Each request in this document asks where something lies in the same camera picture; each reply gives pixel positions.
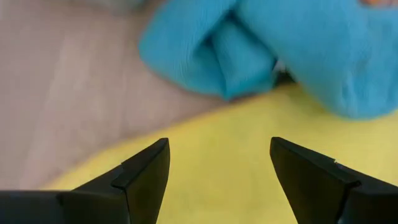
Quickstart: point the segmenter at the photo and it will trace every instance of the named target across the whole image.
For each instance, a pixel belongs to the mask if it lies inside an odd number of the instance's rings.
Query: folded cloth
[[[272,89],[279,59],[337,114],[398,104],[398,9],[357,0],[170,0],[139,50],[159,75],[226,99]]]

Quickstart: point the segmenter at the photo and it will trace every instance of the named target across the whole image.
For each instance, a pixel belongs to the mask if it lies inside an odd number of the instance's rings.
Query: beige surface
[[[31,189],[120,139],[222,102],[140,62],[157,3],[132,16],[53,0],[0,0],[0,189]]]

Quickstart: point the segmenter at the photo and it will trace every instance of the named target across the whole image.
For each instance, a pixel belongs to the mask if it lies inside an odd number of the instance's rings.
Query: fabric
[[[226,99],[269,91],[277,59],[332,112],[398,104],[398,9],[357,0],[169,0],[139,50],[158,74]]]
[[[299,88],[279,88],[93,156],[47,189],[73,189],[161,137],[170,177],[158,224],[291,224],[292,209],[269,155],[280,136],[398,185],[398,113],[372,121],[333,116]]]

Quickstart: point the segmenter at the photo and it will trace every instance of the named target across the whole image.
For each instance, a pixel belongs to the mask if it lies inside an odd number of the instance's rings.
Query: yellow cloth
[[[294,86],[232,105],[92,157],[50,184],[72,189],[168,137],[170,177],[160,224],[296,223],[269,157],[272,136],[398,184],[398,114],[347,121]]]

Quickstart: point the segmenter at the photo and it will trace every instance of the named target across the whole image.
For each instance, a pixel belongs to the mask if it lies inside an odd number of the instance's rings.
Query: cloth fold
[[[170,0],[139,50],[159,75],[226,99],[271,90],[281,60],[334,113],[398,104],[398,10],[356,0]]]

